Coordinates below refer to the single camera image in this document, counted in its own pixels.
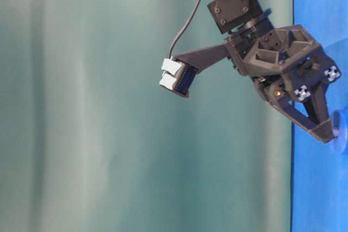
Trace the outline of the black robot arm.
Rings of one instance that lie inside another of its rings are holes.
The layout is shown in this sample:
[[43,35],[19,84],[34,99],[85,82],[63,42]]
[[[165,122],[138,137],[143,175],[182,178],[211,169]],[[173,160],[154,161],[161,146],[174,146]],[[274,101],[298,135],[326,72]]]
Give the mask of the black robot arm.
[[215,0],[208,8],[237,71],[269,105],[321,142],[334,138],[326,91],[336,63],[303,26],[275,28],[258,0]]

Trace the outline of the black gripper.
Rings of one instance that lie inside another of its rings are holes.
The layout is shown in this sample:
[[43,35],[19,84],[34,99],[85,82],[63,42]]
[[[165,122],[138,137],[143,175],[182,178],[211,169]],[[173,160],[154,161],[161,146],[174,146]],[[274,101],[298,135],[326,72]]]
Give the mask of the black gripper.
[[[301,25],[234,34],[226,40],[240,74],[254,82],[263,100],[317,140],[334,139],[326,91],[340,71]],[[291,101],[302,103],[306,115]]]

